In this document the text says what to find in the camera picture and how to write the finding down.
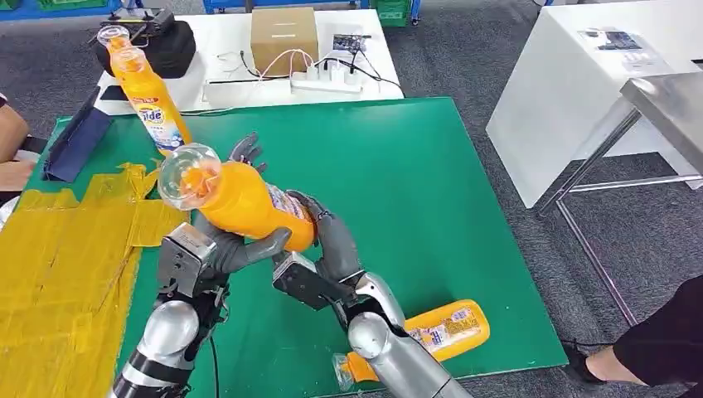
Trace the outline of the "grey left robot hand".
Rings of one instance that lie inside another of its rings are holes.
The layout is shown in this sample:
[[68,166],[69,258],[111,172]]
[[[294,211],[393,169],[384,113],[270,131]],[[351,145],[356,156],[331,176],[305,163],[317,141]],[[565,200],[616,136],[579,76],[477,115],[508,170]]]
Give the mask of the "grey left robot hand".
[[[255,163],[255,159],[262,153],[257,142],[256,132],[248,134],[237,142],[229,159],[249,164],[258,173],[264,172],[267,168],[266,163]],[[242,236],[213,226],[200,212],[197,212],[192,220],[197,230],[216,243],[210,266],[222,274],[233,274],[248,265],[280,254],[292,235],[290,229],[279,227],[265,238],[245,243]]]

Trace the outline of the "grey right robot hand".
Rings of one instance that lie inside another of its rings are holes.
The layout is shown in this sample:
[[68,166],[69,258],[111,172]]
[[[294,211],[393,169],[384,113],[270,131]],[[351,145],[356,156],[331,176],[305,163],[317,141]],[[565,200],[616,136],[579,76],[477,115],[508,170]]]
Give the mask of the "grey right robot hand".
[[308,211],[315,226],[322,256],[317,262],[318,273],[326,279],[341,281],[361,271],[356,241],[346,224],[315,197],[287,190]]

